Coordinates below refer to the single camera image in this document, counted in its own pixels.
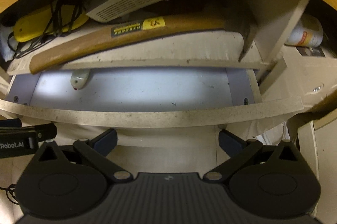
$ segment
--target white can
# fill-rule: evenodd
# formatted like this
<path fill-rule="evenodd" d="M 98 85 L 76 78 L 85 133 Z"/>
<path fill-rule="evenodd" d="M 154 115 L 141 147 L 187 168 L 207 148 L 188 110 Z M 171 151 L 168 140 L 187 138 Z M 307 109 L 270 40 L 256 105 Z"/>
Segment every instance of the white can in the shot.
<path fill-rule="evenodd" d="M 294 46 L 317 47 L 323 40 L 323 28 L 319 20 L 303 14 L 285 44 Z"/>

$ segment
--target triangular cutout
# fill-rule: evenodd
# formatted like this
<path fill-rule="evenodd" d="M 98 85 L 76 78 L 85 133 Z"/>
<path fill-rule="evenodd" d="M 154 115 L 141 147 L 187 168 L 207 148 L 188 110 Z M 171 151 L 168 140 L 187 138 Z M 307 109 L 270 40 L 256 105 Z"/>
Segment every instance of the triangular cutout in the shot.
<path fill-rule="evenodd" d="M 53 148 L 47 147 L 43 154 L 41 155 L 39 161 L 55 160 L 57 159 L 56 154 L 54 153 Z"/>
<path fill-rule="evenodd" d="M 283 148 L 283 151 L 279 159 L 297 161 L 295 155 L 293 154 L 292 150 L 288 146 Z"/>

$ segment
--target ventilation grille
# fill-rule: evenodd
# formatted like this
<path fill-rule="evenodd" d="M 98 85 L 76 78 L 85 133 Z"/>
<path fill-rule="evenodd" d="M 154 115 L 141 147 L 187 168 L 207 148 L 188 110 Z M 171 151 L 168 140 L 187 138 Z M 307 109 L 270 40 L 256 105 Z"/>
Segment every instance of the ventilation grille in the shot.
<path fill-rule="evenodd" d="M 148 6 L 162 0 L 120 0 L 107 8 L 101 10 L 96 15 L 102 20 L 108 21 L 120 17 L 136 9 Z"/>

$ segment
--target ribbed black surface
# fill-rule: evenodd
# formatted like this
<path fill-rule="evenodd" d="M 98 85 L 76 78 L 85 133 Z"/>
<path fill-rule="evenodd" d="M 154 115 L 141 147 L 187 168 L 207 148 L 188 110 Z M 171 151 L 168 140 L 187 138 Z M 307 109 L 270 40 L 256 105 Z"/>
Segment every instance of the ribbed black surface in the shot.
<path fill-rule="evenodd" d="M 128 184 L 115 185 L 95 209 L 67 220 L 26 215 L 19 224 L 317 224 L 309 216 L 270 220 L 238 207 L 222 185 L 208 184 L 196 173 L 141 173 Z"/>

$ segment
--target screw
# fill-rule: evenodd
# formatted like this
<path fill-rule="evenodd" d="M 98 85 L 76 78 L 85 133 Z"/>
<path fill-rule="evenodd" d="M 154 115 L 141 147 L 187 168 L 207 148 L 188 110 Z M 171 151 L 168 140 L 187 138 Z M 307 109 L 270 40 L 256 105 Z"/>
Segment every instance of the screw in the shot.
<path fill-rule="evenodd" d="M 114 173 L 114 177 L 118 180 L 128 179 L 130 176 L 131 174 L 127 171 L 117 171 Z"/>
<path fill-rule="evenodd" d="M 316 92 L 318 92 L 319 90 L 321 90 L 322 89 L 322 86 L 318 86 L 318 87 L 316 87 L 316 88 L 314 88 L 314 92 L 316 93 Z"/>
<path fill-rule="evenodd" d="M 205 177 L 208 179 L 208 180 L 220 180 L 222 179 L 222 174 L 220 174 L 219 172 L 208 172 Z"/>

